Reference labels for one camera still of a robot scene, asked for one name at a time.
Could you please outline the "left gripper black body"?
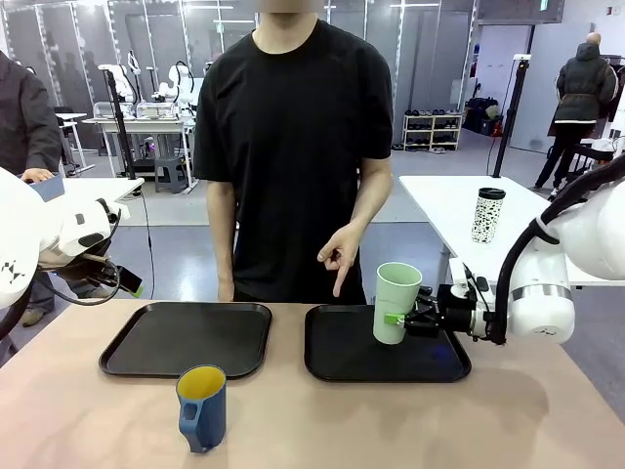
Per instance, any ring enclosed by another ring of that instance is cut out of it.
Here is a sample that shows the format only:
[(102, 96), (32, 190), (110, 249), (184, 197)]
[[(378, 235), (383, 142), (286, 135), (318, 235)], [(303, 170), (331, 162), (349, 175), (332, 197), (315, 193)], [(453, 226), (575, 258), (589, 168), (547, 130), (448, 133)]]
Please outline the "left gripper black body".
[(104, 287), (116, 292), (121, 285), (119, 269), (103, 256), (84, 254), (67, 265), (67, 285), (75, 294), (95, 294)]

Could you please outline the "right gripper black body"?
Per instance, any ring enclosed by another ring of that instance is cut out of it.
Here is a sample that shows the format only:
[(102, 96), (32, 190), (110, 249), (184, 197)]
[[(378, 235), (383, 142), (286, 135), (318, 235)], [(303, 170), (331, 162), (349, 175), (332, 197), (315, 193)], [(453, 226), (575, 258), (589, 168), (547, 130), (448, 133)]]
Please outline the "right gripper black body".
[(440, 284), (437, 289), (439, 323), (444, 330), (470, 334), (473, 331), (477, 294), (471, 286), (459, 296), (452, 285)]

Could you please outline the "person's left hand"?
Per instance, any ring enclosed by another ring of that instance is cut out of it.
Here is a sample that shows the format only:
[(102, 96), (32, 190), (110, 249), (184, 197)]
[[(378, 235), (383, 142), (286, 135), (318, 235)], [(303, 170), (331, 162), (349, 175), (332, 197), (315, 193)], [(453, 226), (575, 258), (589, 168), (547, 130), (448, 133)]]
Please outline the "person's left hand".
[(354, 265), (362, 236), (363, 228), (355, 222), (350, 222), (335, 232), (317, 254), (317, 261), (322, 263), (327, 271), (336, 272), (332, 290), (335, 298), (340, 296), (343, 283)]

